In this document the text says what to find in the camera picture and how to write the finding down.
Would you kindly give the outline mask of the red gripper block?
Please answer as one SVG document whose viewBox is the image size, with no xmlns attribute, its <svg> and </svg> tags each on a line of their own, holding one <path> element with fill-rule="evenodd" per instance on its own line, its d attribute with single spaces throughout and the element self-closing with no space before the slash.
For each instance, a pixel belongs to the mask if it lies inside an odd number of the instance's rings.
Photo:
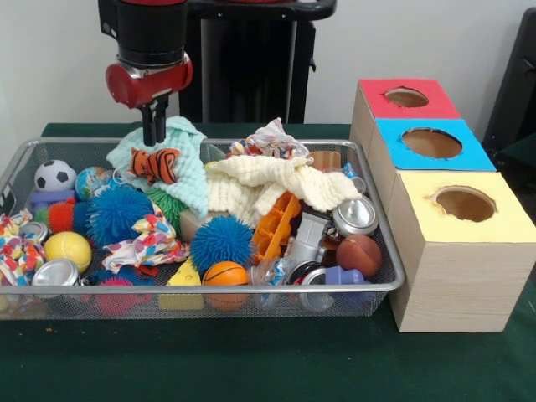
<svg viewBox="0 0 536 402">
<path fill-rule="evenodd" d="M 145 146 L 154 146 L 156 141 L 163 142 L 166 138 L 168 99 L 157 100 L 154 118 L 150 104 L 160 96 L 183 90 L 192 78 L 193 63 L 188 54 L 184 54 L 181 63 L 171 67 L 140 69 L 115 63 L 106 68 L 106 85 L 114 101 L 129 109 L 140 108 Z"/>
</svg>

